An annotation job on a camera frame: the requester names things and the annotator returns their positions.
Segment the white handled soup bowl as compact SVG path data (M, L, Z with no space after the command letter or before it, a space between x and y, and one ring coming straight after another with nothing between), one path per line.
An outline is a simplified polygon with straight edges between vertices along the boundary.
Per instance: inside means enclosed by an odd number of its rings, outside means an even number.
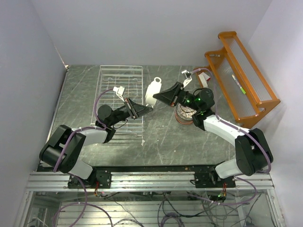
M157 94L160 92L161 89L161 78L155 77L154 80L149 84L147 87L146 93L145 93L145 104L146 106L152 106L154 107L157 99L153 97L154 94Z

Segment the beige patterned bowl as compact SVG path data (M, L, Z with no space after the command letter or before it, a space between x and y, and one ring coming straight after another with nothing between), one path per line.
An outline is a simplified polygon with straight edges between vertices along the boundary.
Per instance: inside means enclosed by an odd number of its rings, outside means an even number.
M189 107L178 104L176 107L176 115L179 120L184 122L192 121L192 115L196 113L196 110Z

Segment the white wire dish rack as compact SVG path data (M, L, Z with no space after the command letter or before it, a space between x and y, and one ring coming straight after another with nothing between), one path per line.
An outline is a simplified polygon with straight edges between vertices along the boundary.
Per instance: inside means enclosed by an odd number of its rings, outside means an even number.
M138 104L143 104L143 67L128 65L100 65L95 99L113 87L123 86L125 88L123 97L128 97ZM101 105L108 105L113 110L123 106L123 101L116 95L115 91L108 91L99 99L96 109ZM116 134L120 135L143 135L143 117L138 119L128 118L128 122L119 122Z

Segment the red patterned bowl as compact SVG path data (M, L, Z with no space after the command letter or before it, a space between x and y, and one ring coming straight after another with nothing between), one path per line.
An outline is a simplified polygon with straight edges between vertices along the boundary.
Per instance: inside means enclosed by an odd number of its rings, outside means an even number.
M192 119L182 118L182 117L178 116L177 114L175 115L175 118L176 118L177 122L182 125L191 125L193 123Z

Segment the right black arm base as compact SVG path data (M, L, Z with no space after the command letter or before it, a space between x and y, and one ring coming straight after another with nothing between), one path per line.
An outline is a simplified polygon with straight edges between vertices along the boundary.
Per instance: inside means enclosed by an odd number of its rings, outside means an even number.
M232 176L220 178L215 171L195 172L194 179L190 180L196 188L235 188L236 183Z

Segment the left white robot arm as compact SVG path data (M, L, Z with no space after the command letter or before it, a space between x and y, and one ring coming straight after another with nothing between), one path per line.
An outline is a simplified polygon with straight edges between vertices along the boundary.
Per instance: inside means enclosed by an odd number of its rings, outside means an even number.
M40 151L39 158L53 167L54 172L74 175L80 178L84 187L91 188L96 184L97 171L79 158L82 148L110 142L117 123L140 118L152 111L152 107L137 104L129 98L125 98L124 105L115 110L102 105L98 108L94 126L72 129L60 125Z

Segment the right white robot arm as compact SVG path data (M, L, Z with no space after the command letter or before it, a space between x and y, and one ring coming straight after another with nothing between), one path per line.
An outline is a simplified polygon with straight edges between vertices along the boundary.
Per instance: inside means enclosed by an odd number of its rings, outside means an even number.
M183 84L175 83L170 89L153 94L153 98L171 107L181 104L195 110L193 124L229 142L235 148L235 158L218 164L209 175L209 183L221 186L227 177L255 173L269 173L273 155L262 130L237 126L218 116L212 107L214 94L209 88L202 88L196 95L185 91Z

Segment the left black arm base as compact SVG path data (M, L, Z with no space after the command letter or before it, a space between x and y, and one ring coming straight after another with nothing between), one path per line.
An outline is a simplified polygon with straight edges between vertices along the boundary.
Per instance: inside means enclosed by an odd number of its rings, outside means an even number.
M85 188L87 189L109 189L111 186L112 175L109 170L103 167L94 166L93 171L88 177L88 179L84 180L81 178L84 183ZM79 180L70 177L69 182L67 184L69 189L81 189L82 185Z

